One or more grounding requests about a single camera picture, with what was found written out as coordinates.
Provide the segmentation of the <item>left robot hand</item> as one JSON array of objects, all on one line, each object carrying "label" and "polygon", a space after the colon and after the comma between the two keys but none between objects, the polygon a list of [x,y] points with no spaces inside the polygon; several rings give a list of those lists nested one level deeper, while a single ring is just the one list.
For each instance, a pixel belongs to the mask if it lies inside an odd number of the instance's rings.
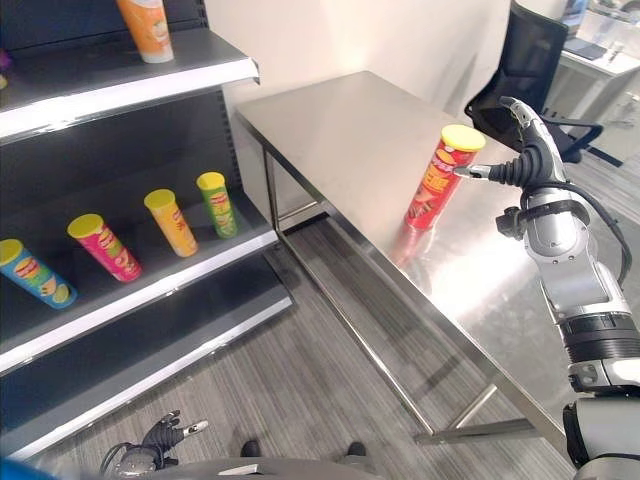
[{"label": "left robot hand", "polygon": [[154,450],[158,455],[165,454],[185,439],[202,433],[209,427],[206,419],[189,425],[181,424],[181,411],[169,411],[145,434],[142,446]]}]

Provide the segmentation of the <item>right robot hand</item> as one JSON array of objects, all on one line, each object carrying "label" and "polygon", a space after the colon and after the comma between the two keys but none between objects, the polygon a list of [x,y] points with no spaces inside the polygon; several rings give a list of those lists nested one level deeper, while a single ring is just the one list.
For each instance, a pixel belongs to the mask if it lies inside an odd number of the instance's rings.
[{"label": "right robot hand", "polygon": [[454,169],[463,178],[485,179],[504,185],[539,188],[547,182],[564,182],[558,147],[542,118],[522,100],[501,96],[499,103],[515,119],[522,140],[519,156],[497,165],[468,165]]}]

